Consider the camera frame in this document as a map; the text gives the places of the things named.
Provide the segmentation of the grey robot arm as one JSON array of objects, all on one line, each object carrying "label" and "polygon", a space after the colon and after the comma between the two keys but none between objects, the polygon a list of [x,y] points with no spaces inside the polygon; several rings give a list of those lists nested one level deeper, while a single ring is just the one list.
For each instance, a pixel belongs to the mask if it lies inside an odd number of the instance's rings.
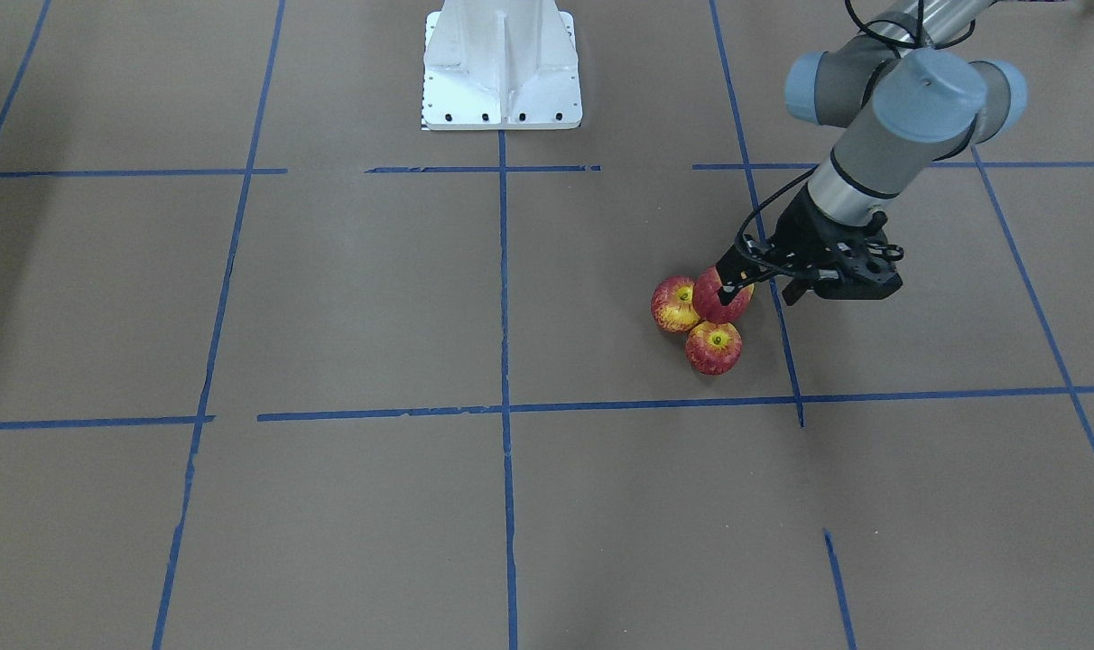
[{"label": "grey robot arm", "polygon": [[898,1],[836,51],[802,55],[783,85],[785,111],[838,127],[818,165],[789,182],[793,198],[764,243],[740,231],[719,262],[725,302],[783,276],[785,301],[882,300],[901,288],[904,251],[885,237],[891,202],[934,162],[1004,134],[1027,106],[1021,71],[963,60],[987,1]]}]

